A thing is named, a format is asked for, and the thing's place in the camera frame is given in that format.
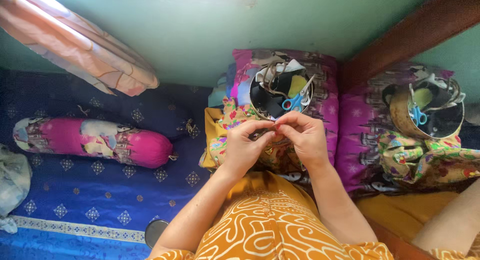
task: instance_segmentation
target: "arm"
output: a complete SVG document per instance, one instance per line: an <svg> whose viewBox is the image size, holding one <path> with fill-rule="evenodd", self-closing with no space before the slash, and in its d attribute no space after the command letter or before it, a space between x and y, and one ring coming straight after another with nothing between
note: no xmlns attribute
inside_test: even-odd
<svg viewBox="0 0 480 260"><path fill-rule="evenodd" d="M274 137L274 132L262 135L255 142L248 136L258 128L270 128L272 125L270 121L248 121L229 130L225 163L167 226L153 247L151 258L172 249L197 249L230 189L255 164L260 152Z"/></svg>
<svg viewBox="0 0 480 260"><path fill-rule="evenodd" d="M480 232L479 195L480 179L477 179L431 219L412 243L425 251L439 248L467 254Z"/></svg>
<svg viewBox="0 0 480 260"><path fill-rule="evenodd" d="M328 160L323 122L296 111L280 117L277 133L287 136L308 170L322 223L341 242L377 242L367 220L343 188L337 171Z"/></svg>

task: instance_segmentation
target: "wooden bed frame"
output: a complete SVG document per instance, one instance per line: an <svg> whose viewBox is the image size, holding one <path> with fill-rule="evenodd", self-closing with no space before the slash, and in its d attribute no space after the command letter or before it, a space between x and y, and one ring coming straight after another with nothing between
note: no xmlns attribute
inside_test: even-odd
<svg viewBox="0 0 480 260"><path fill-rule="evenodd" d="M345 93L353 87L365 85L368 79L393 64L407 61L478 23L480 0L428 0L340 66L337 82L339 91ZM375 221L367 220L379 241L388 246L395 259L434 259Z"/></svg>

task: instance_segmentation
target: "white border trim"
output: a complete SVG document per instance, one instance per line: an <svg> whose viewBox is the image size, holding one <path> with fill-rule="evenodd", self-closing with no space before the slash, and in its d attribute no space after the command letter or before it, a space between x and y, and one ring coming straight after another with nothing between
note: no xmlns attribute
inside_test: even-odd
<svg viewBox="0 0 480 260"><path fill-rule="evenodd" d="M145 233L142 231L109 228L103 226L64 222L56 220L41 220L23 216L11 216L18 227L37 229L49 232L61 232L81 236L98 237L119 241L145 243Z"/></svg>

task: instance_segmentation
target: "yellow batik shirt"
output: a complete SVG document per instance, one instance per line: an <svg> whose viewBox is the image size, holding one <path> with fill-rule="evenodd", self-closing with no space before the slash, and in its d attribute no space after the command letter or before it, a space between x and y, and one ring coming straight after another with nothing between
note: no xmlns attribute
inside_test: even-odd
<svg viewBox="0 0 480 260"><path fill-rule="evenodd" d="M321 223L313 200L270 172L247 174L230 191L196 253L157 259L391 259L379 242L341 244Z"/></svg>

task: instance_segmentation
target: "hand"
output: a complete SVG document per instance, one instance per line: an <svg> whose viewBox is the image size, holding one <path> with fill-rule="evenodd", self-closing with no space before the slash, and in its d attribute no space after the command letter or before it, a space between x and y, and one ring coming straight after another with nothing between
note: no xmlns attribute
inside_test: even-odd
<svg viewBox="0 0 480 260"><path fill-rule="evenodd" d="M275 132L267 132L256 141L248 137L256 129L271 128L273 124L271 121L250 120L228 130L225 162L221 166L228 176L240 179L255 164L260 152L275 137Z"/></svg>
<svg viewBox="0 0 480 260"><path fill-rule="evenodd" d="M277 134L283 134L293 142L298 158L307 169L313 170L329 163L321 120L290 111L275 122L275 128Z"/></svg>

